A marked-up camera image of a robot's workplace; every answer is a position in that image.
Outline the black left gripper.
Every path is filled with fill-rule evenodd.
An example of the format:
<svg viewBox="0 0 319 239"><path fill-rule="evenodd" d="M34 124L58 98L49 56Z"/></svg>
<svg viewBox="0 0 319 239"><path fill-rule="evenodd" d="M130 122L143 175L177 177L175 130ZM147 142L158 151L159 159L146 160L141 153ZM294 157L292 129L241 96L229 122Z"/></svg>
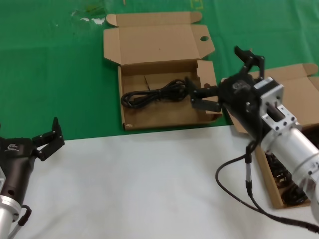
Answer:
<svg viewBox="0 0 319 239"><path fill-rule="evenodd" d="M0 167L5 175L2 196L23 201L36 158L45 161L65 145L58 118L50 132L30 138L1 138Z"/></svg>

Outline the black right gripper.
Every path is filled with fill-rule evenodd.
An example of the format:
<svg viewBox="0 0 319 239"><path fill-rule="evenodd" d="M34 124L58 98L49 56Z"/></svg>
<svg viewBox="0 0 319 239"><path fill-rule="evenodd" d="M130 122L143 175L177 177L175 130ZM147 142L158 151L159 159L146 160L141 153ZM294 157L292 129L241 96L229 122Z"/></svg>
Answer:
<svg viewBox="0 0 319 239"><path fill-rule="evenodd" d="M198 88L190 78L186 77L186 88L194 109L220 113L222 104L229 112L236 130L250 135L259 144L263 128L260 100L254 88L256 82L248 73L253 66L257 66L259 68L257 79L263 80L265 58L255 55L250 50L242 50L239 46L234 47L234 53L244 63L240 73L224 79L218 86L208 88ZM210 97L218 97L218 100L206 99Z"/></svg>

